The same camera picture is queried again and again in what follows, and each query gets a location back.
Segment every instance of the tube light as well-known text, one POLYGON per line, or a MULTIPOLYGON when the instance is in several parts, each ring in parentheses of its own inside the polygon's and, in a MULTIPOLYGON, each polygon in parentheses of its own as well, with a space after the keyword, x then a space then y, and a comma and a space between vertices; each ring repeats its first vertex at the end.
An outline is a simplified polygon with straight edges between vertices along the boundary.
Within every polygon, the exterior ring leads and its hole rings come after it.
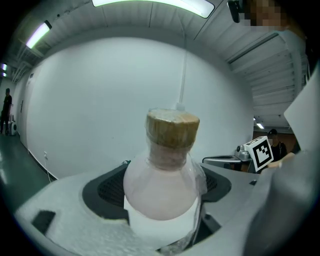
POLYGON ((259 126, 260 129, 264 129, 261 123, 257 123, 256 125, 259 126))
POLYGON ((125 1, 148 1, 167 4, 179 7, 197 14, 203 18, 208 18, 215 6, 206 0, 92 0, 93 6, 103 6, 111 3, 125 2, 125 1))
POLYGON ((37 28, 37 30, 33 33, 33 35, 30 37, 28 42, 26 43, 26 46, 28 46, 30 49, 35 46, 35 44, 52 28, 50 23, 46 20, 40 27, 37 28))

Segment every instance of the floor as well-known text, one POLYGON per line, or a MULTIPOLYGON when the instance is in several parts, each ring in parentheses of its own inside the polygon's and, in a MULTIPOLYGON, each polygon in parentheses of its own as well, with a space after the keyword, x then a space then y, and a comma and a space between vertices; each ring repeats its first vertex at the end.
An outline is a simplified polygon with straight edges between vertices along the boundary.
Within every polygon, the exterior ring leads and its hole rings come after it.
POLYGON ((12 212, 49 183, 48 176, 28 154, 19 135, 0 134, 0 182, 12 212))

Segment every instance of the wooden cap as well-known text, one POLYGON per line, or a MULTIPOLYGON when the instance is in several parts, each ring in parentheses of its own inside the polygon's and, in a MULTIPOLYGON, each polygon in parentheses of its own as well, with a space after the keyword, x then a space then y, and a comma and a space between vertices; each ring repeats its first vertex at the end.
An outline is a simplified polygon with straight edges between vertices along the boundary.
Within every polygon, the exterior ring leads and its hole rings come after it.
POLYGON ((199 118, 188 112, 155 108, 147 114, 145 129, 153 143, 182 149, 191 148, 194 144, 199 123, 199 118))

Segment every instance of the black cap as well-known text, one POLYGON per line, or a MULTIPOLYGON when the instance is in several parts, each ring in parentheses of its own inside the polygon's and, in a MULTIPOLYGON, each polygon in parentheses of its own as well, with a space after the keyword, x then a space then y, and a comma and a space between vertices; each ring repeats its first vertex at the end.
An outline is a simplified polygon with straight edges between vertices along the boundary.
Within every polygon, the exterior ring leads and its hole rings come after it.
POLYGON ((277 132, 276 129, 271 129, 271 130, 268 132, 267 135, 277 135, 277 134, 278 134, 278 132, 277 132))

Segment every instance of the bottle neck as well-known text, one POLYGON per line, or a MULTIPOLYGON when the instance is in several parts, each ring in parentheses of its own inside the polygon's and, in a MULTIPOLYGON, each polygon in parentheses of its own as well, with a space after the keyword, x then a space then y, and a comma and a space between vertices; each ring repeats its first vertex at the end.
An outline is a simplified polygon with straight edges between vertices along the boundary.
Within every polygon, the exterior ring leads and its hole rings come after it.
POLYGON ((151 142, 148 160, 156 168, 174 171, 186 164, 189 150, 189 148, 173 149, 151 142))

